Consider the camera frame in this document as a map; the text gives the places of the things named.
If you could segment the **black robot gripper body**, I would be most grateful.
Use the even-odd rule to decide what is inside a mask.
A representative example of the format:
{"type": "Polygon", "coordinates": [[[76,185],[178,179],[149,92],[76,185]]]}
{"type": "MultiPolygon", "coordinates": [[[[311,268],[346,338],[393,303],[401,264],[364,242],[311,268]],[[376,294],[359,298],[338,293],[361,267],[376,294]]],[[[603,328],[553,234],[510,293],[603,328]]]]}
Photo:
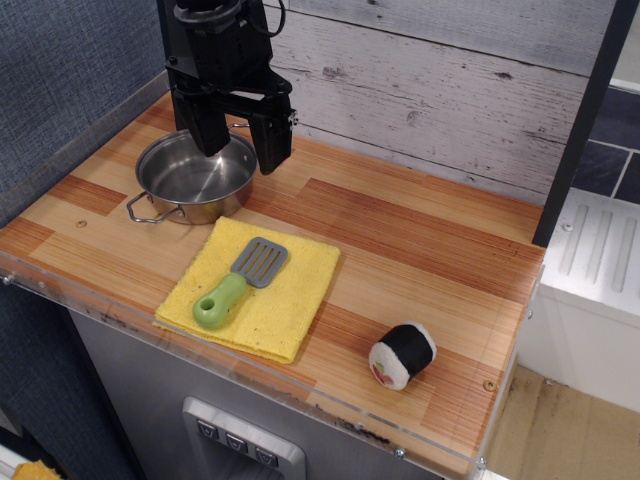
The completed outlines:
{"type": "Polygon", "coordinates": [[[183,46],[166,63],[173,96],[287,103],[292,86],[271,69],[271,39],[282,32],[286,8],[280,12],[271,31],[261,1],[177,1],[169,19],[183,46]]]}

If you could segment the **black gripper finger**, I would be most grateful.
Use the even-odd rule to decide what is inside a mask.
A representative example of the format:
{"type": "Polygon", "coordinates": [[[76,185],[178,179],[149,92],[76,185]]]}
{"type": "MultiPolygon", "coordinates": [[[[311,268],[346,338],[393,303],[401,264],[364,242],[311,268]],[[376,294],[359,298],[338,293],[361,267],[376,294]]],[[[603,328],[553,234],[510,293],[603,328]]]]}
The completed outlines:
{"type": "Polygon", "coordinates": [[[273,173],[292,151],[296,110],[288,95],[265,97],[249,117],[249,128],[262,175],[273,173]]]}
{"type": "Polygon", "coordinates": [[[213,105],[210,95],[174,89],[173,99],[177,114],[205,156],[217,154],[230,142],[226,115],[213,105]]]}

